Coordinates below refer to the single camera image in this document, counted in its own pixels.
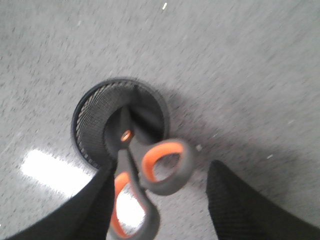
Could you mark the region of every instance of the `orange grip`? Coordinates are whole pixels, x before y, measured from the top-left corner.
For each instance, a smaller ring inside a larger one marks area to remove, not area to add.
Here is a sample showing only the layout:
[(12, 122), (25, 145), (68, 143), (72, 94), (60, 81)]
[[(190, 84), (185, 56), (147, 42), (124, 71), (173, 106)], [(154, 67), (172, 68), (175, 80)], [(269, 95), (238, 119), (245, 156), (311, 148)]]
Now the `orange grip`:
[(124, 189), (126, 184), (129, 183), (129, 181), (130, 181), (129, 174), (127, 172), (120, 173), (114, 180), (114, 206), (113, 206), (113, 212), (112, 212), (110, 224), (113, 230), (115, 231), (115, 233), (122, 238), (128, 238), (129, 235), (127, 235), (124, 232), (124, 230), (121, 228), (119, 223), (119, 219), (117, 216), (117, 198), (120, 192), (122, 191), (122, 189)]
[(153, 183), (158, 182), (154, 174), (156, 162), (163, 156), (169, 154), (181, 154), (184, 148), (178, 142), (166, 142), (151, 148), (142, 159), (142, 171), (145, 177)]

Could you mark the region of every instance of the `orange scissor handle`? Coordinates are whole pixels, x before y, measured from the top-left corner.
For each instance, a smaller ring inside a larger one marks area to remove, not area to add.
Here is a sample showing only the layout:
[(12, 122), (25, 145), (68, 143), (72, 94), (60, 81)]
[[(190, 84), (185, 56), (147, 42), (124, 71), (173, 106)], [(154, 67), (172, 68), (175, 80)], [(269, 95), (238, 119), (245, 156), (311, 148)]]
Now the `orange scissor handle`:
[[(180, 190), (191, 177), (195, 168), (195, 150), (182, 139), (168, 139), (153, 145), (143, 145), (135, 137), (129, 149), (140, 170), (140, 184), (157, 195), (167, 196)], [(169, 154), (179, 154), (173, 173), (163, 180), (157, 180), (154, 166)]]
[[(128, 151), (120, 150), (118, 152), (118, 159), (123, 164), (120, 168), (127, 169), (127, 171), (117, 174), (114, 180), (115, 198), (109, 232), (114, 240), (152, 240), (159, 230), (159, 212), (147, 197), (145, 189), (140, 186), (138, 174), (130, 164)], [(145, 214), (141, 227), (134, 234), (125, 233), (117, 216), (117, 199), (127, 184), (130, 184), (131, 190)]]

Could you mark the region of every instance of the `gray carpet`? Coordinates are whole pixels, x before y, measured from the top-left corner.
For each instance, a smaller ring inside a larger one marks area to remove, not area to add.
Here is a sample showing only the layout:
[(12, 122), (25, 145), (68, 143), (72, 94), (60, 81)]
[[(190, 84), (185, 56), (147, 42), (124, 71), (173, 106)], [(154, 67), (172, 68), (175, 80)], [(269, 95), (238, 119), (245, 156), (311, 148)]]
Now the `gray carpet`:
[(171, 135), (201, 150), (182, 191), (151, 196), (157, 239), (215, 239), (205, 195), (213, 159), (320, 227), (320, 3), (164, 3), (0, 1), (0, 239), (71, 196), (22, 171), (30, 151), (94, 174), (72, 148), (71, 117), (89, 88), (116, 76), (157, 88)]

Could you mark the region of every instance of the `black mesh cup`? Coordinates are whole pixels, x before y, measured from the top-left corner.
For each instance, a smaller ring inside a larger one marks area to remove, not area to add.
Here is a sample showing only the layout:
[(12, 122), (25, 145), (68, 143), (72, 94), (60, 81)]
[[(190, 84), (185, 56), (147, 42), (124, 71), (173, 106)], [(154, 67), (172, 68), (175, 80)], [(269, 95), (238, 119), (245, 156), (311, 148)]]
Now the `black mesh cup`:
[(163, 97), (131, 78), (112, 78), (91, 88), (75, 108), (71, 124), (73, 144), (93, 167), (116, 166), (121, 148), (120, 109), (128, 106), (134, 134), (146, 144), (167, 138), (169, 113)]

